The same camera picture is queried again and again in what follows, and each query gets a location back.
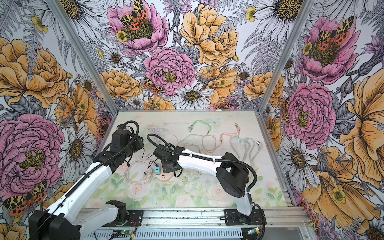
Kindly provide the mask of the teal charger with black cable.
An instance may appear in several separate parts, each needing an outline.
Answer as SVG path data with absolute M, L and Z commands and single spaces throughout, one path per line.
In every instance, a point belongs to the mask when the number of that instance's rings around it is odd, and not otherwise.
M 161 174 L 161 167 L 159 165 L 155 165 L 155 174 L 160 175 Z

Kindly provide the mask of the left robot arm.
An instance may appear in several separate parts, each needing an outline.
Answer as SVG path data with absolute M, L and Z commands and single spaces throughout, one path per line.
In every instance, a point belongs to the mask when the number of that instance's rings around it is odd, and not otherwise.
M 31 240 L 81 240 L 107 225 L 123 225 L 129 219 L 127 205 L 109 200 L 101 208 L 78 217 L 83 205 L 126 158 L 144 148 L 143 138 L 116 140 L 108 144 L 86 173 L 45 211 L 36 211 L 29 220 Z

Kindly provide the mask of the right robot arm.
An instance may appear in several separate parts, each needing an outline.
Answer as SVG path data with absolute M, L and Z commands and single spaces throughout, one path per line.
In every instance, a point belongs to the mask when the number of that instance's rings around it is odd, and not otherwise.
M 183 147 L 169 149 L 164 145 L 156 147 L 154 156 L 161 160 L 165 173 L 190 169 L 215 176 L 223 190 L 235 198 L 239 222 L 243 225 L 251 224 L 255 209 L 251 189 L 257 183 L 258 176 L 250 165 L 230 153 L 208 156 Z

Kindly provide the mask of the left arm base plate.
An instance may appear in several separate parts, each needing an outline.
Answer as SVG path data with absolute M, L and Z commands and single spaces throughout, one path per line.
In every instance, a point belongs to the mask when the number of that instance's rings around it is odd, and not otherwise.
M 127 210 L 127 219 L 123 222 L 113 221 L 103 227 L 141 227 L 144 210 Z

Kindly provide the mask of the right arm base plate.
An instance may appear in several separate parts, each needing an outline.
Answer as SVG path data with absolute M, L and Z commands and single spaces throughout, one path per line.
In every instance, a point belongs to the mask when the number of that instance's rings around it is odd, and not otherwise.
M 236 209 L 225 209 L 221 220 L 225 221 L 226 226 L 261 226 L 267 223 L 264 211 L 255 208 L 249 216 L 240 214 Z

